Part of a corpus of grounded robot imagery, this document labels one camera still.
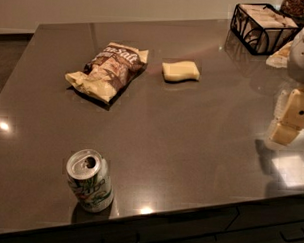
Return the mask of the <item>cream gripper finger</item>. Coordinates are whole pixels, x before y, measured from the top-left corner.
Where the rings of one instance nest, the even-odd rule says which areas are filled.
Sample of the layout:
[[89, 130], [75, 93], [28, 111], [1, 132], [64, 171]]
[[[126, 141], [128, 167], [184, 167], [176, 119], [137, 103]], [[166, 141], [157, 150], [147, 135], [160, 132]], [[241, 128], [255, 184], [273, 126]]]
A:
[[300, 132], [294, 129], [293, 127], [277, 123], [274, 129], [272, 130], [271, 136], [269, 138], [274, 143], [286, 146], [292, 143], [299, 135], [299, 133]]

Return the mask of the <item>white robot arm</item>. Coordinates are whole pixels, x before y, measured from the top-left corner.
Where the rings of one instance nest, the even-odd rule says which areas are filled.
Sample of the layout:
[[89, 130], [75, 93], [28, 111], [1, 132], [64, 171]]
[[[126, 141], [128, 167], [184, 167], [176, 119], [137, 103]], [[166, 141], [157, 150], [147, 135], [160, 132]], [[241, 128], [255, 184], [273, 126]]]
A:
[[287, 70], [298, 87], [283, 90], [278, 98], [267, 137], [276, 148], [292, 143], [304, 130], [304, 27], [293, 39]]

